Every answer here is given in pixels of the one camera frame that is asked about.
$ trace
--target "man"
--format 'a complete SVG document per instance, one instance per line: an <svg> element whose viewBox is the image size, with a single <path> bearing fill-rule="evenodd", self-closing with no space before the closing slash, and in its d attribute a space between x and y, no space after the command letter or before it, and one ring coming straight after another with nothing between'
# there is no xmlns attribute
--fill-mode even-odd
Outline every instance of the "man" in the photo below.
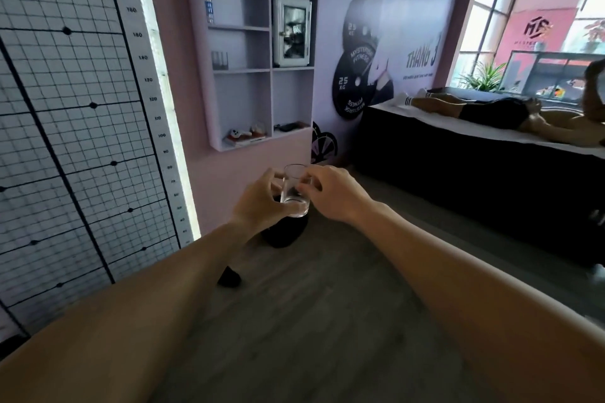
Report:
<svg viewBox="0 0 605 403"><path fill-rule="evenodd" d="M605 105L597 90L605 60L590 63L585 70L582 95L584 113L542 109L536 98L502 98L495 101L465 101L451 94L432 94L421 89L415 97L403 93L394 105L412 105L429 113L458 118L499 129L533 133L544 139L579 147L605 146Z"/></svg>
<svg viewBox="0 0 605 403"><path fill-rule="evenodd" d="M306 174L314 184L299 191L375 244L506 399L602 402L599 327L373 201L346 170ZM249 185L228 223L83 300L4 359L0 402L147 401L233 254L303 207L273 200L274 177Z"/></svg>

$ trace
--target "water bottle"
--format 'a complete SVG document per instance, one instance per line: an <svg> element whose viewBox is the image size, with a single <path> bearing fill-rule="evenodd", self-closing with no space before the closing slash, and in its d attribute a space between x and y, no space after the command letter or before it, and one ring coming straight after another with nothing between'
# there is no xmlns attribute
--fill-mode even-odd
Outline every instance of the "water bottle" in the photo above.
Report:
<svg viewBox="0 0 605 403"><path fill-rule="evenodd" d="M214 24L214 10L212 8L212 0L204 0L206 3L206 18L208 19L208 24Z"/></svg>

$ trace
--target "clear drinking glass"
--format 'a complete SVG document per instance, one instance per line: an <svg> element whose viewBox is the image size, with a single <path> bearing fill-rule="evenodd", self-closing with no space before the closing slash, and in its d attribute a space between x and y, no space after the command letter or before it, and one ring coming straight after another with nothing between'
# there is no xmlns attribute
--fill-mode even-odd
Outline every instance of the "clear drinking glass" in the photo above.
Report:
<svg viewBox="0 0 605 403"><path fill-rule="evenodd" d="M297 214L290 215L291 217L303 217L307 215L309 199L298 192L296 186L299 183L311 184L311 177L305 176L304 171L307 168L305 164L288 164L284 168L284 188L281 190L280 202L287 203L291 201L300 202L305 205L304 210Z"/></svg>

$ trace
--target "height chart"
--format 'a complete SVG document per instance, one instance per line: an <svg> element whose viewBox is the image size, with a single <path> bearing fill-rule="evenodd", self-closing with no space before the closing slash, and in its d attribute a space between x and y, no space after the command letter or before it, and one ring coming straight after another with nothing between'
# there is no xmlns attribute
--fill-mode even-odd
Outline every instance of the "height chart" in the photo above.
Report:
<svg viewBox="0 0 605 403"><path fill-rule="evenodd" d="M0 310L31 335L193 234L140 0L0 0L0 50Z"/></svg>

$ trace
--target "gray floor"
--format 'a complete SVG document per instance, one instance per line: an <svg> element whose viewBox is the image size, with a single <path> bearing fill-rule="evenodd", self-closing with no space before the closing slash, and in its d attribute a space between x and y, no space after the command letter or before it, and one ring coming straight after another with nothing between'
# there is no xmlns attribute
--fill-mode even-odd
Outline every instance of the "gray floor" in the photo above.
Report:
<svg viewBox="0 0 605 403"><path fill-rule="evenodd" d="M368 192L415 224L577 309L602 318L585 271L392 186ZM311 210L276 250L254 241L233 262L165 380L160 402L493 402L412 290L363 236Z"/></svg>

